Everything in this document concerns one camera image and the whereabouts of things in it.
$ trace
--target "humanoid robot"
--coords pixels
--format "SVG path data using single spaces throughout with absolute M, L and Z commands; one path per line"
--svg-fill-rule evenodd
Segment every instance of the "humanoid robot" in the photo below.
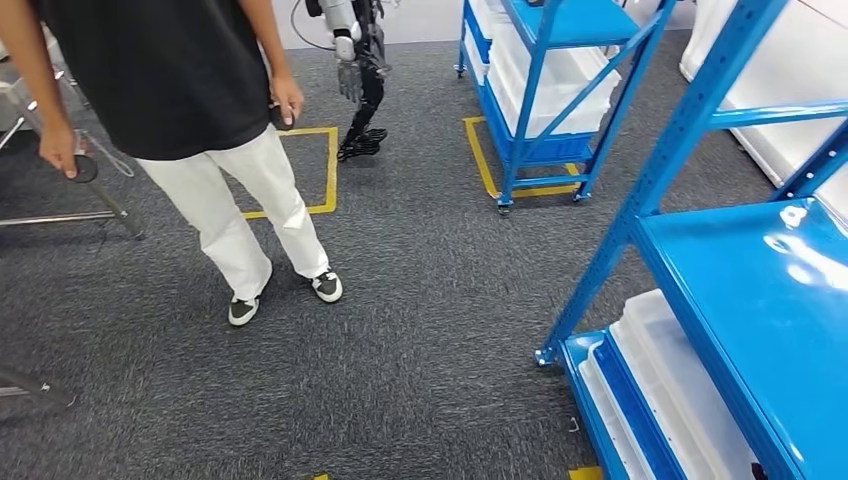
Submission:
M 368 128 L 383 101 L 383 82 L 391 67 L 386 63 L 381 0 L 306 0 L 311 17 L 324 15 L 333 32 L 339 73 L 339 92 L 358 104 L 350 129 L 339 145 L 338 159 L 374 155 L 388 132 Z

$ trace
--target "white pants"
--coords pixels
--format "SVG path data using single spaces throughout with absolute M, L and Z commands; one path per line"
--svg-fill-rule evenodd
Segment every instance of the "white pants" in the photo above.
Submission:
M 315 278 L 329 268 L 272 126 L 232 150 L 138 163 L 200 232 L 200 248 L 221 270 L 237 298 L 249 300 L 262 292 L 271 277 L 271 261 L 236 206 L 221 169 L 262 205 L 297 273 Z

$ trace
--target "black t-shirt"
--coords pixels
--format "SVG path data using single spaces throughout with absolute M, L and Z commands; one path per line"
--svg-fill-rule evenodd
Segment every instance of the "black t-shirt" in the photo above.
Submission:
M 176 160 L 268 126 L 268 74 L 237 0 L 32 2 L 124 153 Z

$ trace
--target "tripod leg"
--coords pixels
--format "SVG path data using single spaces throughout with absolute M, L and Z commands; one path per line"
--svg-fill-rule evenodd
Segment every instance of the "tripod leg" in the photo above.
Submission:
M 34 378 L 16 372 L 14 369 L 0 364 L 0 380 L 11 383 L 14 387 L 7 388 L 6 395 L 17 395 L 23 392 L 37 395 L 51 402 L 58 403 L 64 407 L 70 407 L 76 401 L 76 397 L 70 393 L 50 384 L 41 382 Z

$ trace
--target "blue shelving unit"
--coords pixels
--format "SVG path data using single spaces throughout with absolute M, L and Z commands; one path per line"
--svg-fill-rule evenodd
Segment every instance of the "blue shelving unit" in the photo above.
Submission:
M 590 437 L 607 467 L 620 459 L 593 414 L 577 365 L 606 331 L 572 332 L 633 244 L 770 479 L 845 476 L 848 416 L 848 226 L 813 193 L 848 160 L 848 120 L 765 203 L 662 214 L 660 199 L 704 132 L 814 118 L 848 117 L 848 99 L 717 112 L 787 0 L 739 0 L 673 112 L 573 296 L 557 318 L 539 365 L 563 364 Z M 605 376 L 627 369 L 610 350 Z M 613 386 L 638 388 L 625 378 Z M 632 404 L 632 398 L 620 399 Z M 628 418 L 646 457 L 662 438 Z M 672 478 L 673 465 L 652 465 Z
M 642 28 L 612 0 L 547 0 L 541 7 L 531 7 L 526 0 L 502 0 L 502 3 L 531 54 L 531 62 L 515 135 L 510 134 L 491 86 L 488 83 L 483 86 L 475 84 L 504 171 L 501 192 L 497 198 L 498 209 L 504 214 L 509 212 L 515 188 L 579 183 L 574 199 L 587 198 L 671 10 L 677 2 L 661 0 L 655 15 Z M 469 25 L 469 31 L 466 31 L 466 23 Z M 456 65 L 459 76 L 471 68 L 465 62 L 468 52 L 465 51 L 463 43 L 468 34 L 472 35 L 483 61 L 487 62 L 491 42 L 480 32 L 469 0 L 464 0 L 459 61 Z M 609 45 L 621 45 L 619 53 L 538 137 L 526 138 L 545 53 L 558 48 Z M 589 146 L 595 132 L 552 134 L 580 102 L 630 54 L 633 54 L 632 68 L 624 81 L 621 96 L 613 108 L 607 126 L 601 133 L 597 148 L 593 150 Z M 566 163 L 583 164 L 582 173 L 518 178 L 522 168 L 558 166 Z

